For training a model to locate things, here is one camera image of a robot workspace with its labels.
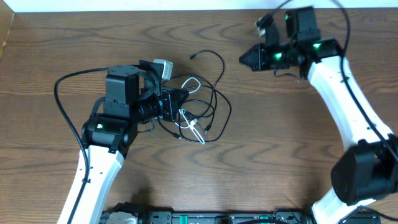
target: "wood grain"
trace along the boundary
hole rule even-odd
[[[3,0],[0,0],[0,58],[2,57],[2,51],[6,46],[6,40],[13,18],[14,12]]]
[[[348,12],[351,69],[376,113],[398,133],[398,9]],[[252,24],[265,13],[17,14],[0,63],[0,223],[55,223],[62,211],[79,148],[53,98],[59,77],[164,58],[174,63],[174,75],[197,73],[214,82],[221,70],[215,56],[188,60],[202,49],[226,60],[218,89],[233,113],[223,137],[202,146],[176,140],[159,127],[140,134],[106,207],[130,201],[175,210],[254,211],[305,208],[319,200],[331,186],[330,169],[343,154],[323,100],[308,82],[252,73],[238,63],[241,54],[262,41]],[[339,11],[317,10],[317,19],[324,37],[343,41]],[[282,15],[277,23],[285,41]],[[105,73],[82,75],[61,84],[61,101],[78,129],[104,95],[104,78]],[[227,112],[220,99],[209,138],[218,135]],[[392,195],[373,207],[398,216],[397,199]]]

